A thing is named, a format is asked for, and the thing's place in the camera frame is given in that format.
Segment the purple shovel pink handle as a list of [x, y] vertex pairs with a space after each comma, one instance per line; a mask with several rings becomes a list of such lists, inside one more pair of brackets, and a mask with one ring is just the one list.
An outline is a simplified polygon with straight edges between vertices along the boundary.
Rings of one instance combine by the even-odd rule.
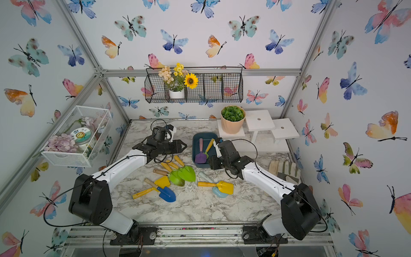
[[207, 161], [207, 155], [203, 152], [203, 139], [199, 139], [199, 153], [195, 156], [196, 164], [204, 164]]

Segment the blue shovel wooden handle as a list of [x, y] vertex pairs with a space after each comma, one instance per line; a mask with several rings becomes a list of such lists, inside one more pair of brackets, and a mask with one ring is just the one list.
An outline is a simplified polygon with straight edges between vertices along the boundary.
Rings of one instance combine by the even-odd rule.
[[145, 178], [144, 182], [149, 184], [151, 187], [157, 189], [159, 191], [159, 197], [162, 198], [166, 202], [175, 202], [176, 201], [176, 195], [175, 193], [169, 188], [161, 188], [160, 186], [157, 186], [154, 182], [150, 181], [149, 179]]

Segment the light blue shovel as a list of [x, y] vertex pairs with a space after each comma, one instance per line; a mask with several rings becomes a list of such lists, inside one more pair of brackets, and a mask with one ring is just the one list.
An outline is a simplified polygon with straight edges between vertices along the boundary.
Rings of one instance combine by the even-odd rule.
[[[213, 183], [214, 181], [208, 177], [204, 172], [200, 171], [198, 173], [198, 176], [201, 177], [204, 181], [208, 182], [208, 183]], [[219, 198], [226, 198], [228, 196], [228, 194], [221, 192], [218, 187], [213, 187], [212, 189], [213, 193], [219, 197]]]

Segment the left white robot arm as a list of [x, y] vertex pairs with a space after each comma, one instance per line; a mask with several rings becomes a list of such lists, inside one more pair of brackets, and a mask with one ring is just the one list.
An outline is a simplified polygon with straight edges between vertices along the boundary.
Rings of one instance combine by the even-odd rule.
[[137, 236], [138, 222], [114, 210], [111, 193], [122, 180], [158, 156], [182, 153], [187, 145], [173, 138], [176, 131], [172, 125], [155, 127], [150, 136], [135, 145], [120, 160], [93, 175], [77, 178], [69, 212], [118, 235]]

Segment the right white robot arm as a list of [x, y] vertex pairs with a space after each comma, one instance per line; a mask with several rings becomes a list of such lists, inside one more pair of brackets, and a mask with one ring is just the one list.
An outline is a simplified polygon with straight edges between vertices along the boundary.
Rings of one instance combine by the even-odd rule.
[[280, 205], [280, 215], [263, 219], [261, 226], [265, 234], [273, 237], [288, 233], [301, 241], [316, 232], [314, 228], [322, 216], [306, 184], [295, 185], [271, 174], [251, 157], [241, 156], [230, 140], [217, 138], [213, 145], [217, 154], [208, 161], [211, 169], [224, 169], [231, 177], [257, 186]]

